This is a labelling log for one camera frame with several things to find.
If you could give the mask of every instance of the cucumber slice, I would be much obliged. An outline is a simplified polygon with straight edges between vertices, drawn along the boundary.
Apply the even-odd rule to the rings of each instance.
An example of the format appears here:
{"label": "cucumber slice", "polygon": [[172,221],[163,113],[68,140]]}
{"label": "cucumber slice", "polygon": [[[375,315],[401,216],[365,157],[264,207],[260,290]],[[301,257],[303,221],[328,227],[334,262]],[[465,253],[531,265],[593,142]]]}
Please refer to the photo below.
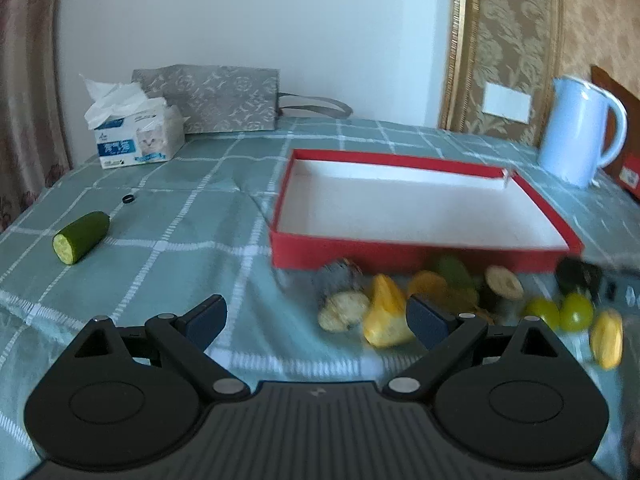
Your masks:
{"label": "cucumber slice", "polygon": [[108,230],[109,215],[93,211],[60,229],[53,237],[53,250],[62,263],[73,265],[93,249]]}
{"label": "cucumber slice", "polygon": [[517,301],[524,297],[524,289],[518,277],[509,269],[489,266],[484,272],[487,286],[501,298]]}

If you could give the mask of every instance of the sliced vegetable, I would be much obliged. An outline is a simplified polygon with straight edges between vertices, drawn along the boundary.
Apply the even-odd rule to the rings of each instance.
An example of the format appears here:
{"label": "sliced vegetable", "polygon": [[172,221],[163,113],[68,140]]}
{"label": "sliced vegetable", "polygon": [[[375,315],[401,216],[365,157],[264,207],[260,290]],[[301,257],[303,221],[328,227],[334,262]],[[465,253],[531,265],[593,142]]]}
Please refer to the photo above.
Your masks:
{"label": "sliced vegetable", "polygon": [[480,286],[480,305],[495,312],[502,300],[517,301],[524,297],[524,290],[518,277],[509,269],[489,266],[484,271]]}
{"label": "sliced vegetable", "polygon": [[60,229],[53,237],[53,250],[62,263],[73,265],[93,249],[108,230],[109,215],[93,211]]}
{"label": "sliced vegetable", "polygon": [[465,265],[455,256],[442,256],[436,264],[436,272],[452,288],[475,288],[476,284]]}

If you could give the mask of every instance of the red package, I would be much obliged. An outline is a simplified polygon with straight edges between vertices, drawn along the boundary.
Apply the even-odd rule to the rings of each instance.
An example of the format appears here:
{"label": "red package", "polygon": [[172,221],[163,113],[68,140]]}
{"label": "red package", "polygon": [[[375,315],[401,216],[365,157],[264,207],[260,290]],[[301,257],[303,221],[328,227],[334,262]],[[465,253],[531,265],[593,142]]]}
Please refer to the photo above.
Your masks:
{"label": "red package", "polygon": [[622,169],[617,179],[620,186],[628,189],[636,198],[640,198],[640,158],[627,155],[622,163]]}

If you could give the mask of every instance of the curtain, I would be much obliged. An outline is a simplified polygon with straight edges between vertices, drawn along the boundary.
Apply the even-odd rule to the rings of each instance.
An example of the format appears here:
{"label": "curtain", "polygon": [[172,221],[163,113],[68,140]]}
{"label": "curtain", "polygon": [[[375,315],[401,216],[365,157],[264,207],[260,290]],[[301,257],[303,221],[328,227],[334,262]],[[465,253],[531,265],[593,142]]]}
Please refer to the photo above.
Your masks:
{"label": "curtain", "polygon": [[68,170],[53,56],[55,0],[0,0],[0,233]]}

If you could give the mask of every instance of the bag handle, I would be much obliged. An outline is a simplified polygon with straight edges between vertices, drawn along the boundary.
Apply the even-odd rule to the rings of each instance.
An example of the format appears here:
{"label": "bag handle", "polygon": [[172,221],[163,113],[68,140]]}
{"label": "bag handle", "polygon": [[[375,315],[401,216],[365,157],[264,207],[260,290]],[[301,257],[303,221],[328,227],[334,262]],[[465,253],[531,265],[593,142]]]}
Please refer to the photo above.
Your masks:
{"label": "bag handle", "polygon": [[286,92],[278,92],[278,99],[280,99],[281,97],[284,96],[293,96],[293,97],[302,97],[305,99],[313,99],[315,101],[322,101],[325,103],[330,103],[332,105],[336,105],[338,108],[340,108],[339,110],[336,108],[331,108],[329,106],[318,106],[318,105],[292,105],[292,106],[282,106],[278,108],[278,114],[282,115],[283,114],[283,110],[286,109],[290,109],[290,110],[308,110],[310,112],[315,112],[317,114],[322,114],[322,115],[326,115],[328,117],[334,118],[334,119],[347,119],[349,117],[351,117],[351,115],[353,114],[353,109],[343,103],[342,101],[338,101],[336,99],[329,99],[328,97],[311,97],[311,96],[305,96],[305,95],[299,95],[299,94],[288,94]]}

